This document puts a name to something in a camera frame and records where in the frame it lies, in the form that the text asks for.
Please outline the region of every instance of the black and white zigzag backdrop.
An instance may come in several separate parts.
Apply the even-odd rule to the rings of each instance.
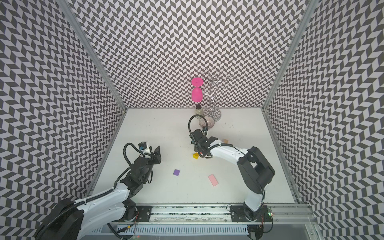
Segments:
[[[203,67],[234,75],[219,106],[261,107],[306,0],[69,0],[128,107],[192,107]]]
[[[384,239],[383,13],[322,0],[268,108],[326,239]]]
[[[0,239],[31,239],[84,196],[122,111],[53,0],[1,0],[0,17]]]

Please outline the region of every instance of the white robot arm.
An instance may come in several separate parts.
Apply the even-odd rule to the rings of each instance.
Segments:
[[[125,154],[127,146],[132,146],[140,153],[133,164]],[[112,221],[133,221],[138,211],[131,198],[143,188],[143,184],[152,181],[153,165],[161,163],[160,146],[152,152],[152,147],[147,147],[146,142],[140,143],[139,149],[127,143],[123,155],[129,167],[117,178],[112,188],[74,202],[70,199],[58,202],[35,232],[36,240],[79,240],[105,224],[114,232],[109,224]]]
[[[220,157],[239,167],[244,183],[248,187],[248,195],[243,203],[244,213],[250,221],[256,220],[264,200],[264,191],[272,181],[275,170],[257,147],[239,149],[232,144],[223,143],[215,137],[207,138],[207,130],[204,133],[200,129],[192,132],[190,123],[194,117],[202,117],[204,120],[205,118],[201,115],[194,115],[188,123],[189,136],[195,146],[195,151],[200,157]]]

